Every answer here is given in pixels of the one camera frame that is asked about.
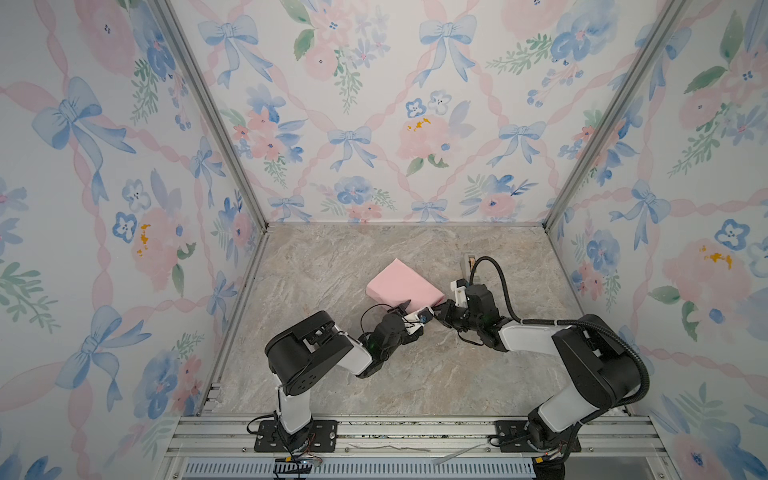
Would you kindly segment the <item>purple pink wrapping paper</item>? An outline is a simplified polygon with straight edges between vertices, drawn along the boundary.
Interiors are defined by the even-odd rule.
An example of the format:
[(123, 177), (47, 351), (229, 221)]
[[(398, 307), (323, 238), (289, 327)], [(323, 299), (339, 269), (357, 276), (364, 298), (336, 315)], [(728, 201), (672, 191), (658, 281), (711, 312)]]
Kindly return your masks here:
[(445, 295), (415, 270), (399, 259), (393, 260), (365, 288), (365, 293), (377, 303), (395, 307), (407, 303), (406, 311), (413, 313), (434, 307)]

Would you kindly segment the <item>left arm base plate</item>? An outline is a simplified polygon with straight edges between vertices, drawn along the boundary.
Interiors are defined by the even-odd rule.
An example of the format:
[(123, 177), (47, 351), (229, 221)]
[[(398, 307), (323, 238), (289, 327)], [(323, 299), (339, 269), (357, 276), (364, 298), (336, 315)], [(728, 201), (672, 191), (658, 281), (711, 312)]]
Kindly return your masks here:
[(257, 418), (258, 428), (246, 427), (255, 436), (253, 450), (257, 453), (333, 453), (336, 449), (338, 426), (335, 420), (311, 420), (305, 427), (288, 434), (274, 418)]

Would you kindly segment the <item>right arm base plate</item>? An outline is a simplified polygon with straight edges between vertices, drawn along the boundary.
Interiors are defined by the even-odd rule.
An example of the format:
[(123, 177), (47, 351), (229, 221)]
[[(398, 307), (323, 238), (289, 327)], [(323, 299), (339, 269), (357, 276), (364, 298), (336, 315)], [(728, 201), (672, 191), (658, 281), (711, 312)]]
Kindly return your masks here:
[(566, 451), (582, 451), (577, 437), (571, 438), (572, 429), (551, 433), (545, 427), (523, 420), (498, 420), (494, 422), (495, 433), (488, 437), (488, 443), (505, 453), (533, 453), (553, 456)]

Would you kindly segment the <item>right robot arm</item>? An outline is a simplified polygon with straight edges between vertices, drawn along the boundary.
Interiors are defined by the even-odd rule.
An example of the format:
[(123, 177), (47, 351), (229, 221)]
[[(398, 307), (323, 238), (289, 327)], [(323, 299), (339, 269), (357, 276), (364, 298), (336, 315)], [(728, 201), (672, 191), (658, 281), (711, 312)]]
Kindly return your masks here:
[(482, 346), (500, 352), (559, 358), (567, 384), (530, 412), (525, 432), (510, 440), (525, 441), (536, 451), (574, 442), (582, 425), (638, 402), (650, 389), (650, 373), (639, 354), (596, 315), (513, 320), (449, 300), (435, 308), (435, 318), (459, 333), (476, 333)]

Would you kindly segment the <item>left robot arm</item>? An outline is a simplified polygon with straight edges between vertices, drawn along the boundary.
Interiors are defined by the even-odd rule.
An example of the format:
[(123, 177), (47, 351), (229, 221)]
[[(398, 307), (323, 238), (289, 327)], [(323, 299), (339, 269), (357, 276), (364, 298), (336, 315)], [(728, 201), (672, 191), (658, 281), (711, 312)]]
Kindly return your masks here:
[(278, 437), (297, 449), (308, 439), (313, 423), (311, 389), (336, 367), (358, 378), (381, 370), (396, 350), (417, 341), (434, 318), (430, 307), (409, 313), (407, 302), (389, 306), (373, 331), (355, 339), (320, 310), (273, 337), (265, 347), (272, 374), (279, 382)]

